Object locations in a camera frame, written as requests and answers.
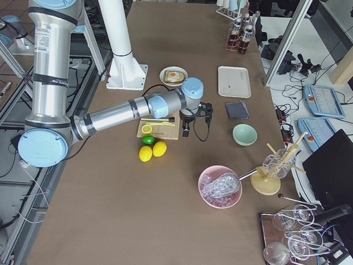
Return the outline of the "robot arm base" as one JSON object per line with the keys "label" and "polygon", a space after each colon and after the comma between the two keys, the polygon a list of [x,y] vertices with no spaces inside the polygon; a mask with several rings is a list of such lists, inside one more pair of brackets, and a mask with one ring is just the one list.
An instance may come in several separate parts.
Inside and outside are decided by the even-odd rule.
{"label": "robot arm base", "polygon": [[34,38],[23,27],[20,19],[14,15],[1,17],[1,42],[13,55],[34,54]]}

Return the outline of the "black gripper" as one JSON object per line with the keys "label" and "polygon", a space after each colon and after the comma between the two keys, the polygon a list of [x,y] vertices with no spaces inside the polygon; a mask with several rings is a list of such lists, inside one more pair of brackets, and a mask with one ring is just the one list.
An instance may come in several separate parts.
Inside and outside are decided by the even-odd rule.
{"label": "black gripper", "polygon": [[182,137],[188,137],[190,133],[190,123],[196,118],[205,118],[207,124],[211,123],[212,120],[213,108],[211,103],[203,103],[196,107],[196,109],[182,109],[179,112],[180,118],[183,121],[182,128],[183,134]]}

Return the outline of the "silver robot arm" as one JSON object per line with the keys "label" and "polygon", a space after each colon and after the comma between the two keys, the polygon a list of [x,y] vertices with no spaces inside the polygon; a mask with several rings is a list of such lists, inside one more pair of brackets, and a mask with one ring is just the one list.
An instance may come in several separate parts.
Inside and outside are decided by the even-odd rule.
{"label": "silver robot arm", "polygon": [[185,79],[180,88],[152,93],[117,106],[82,116],[68,117],[66,99],[71,34],[84,17],[83,1],[30,1],[29,16],[35,23],[33,103],[20,137],[21,158],[35,167],[54,166],[69,148],[97,132],[151,115],[164,118],[180,112],[185,122],[209,118],[212,108],[203,103],[203,83]]}

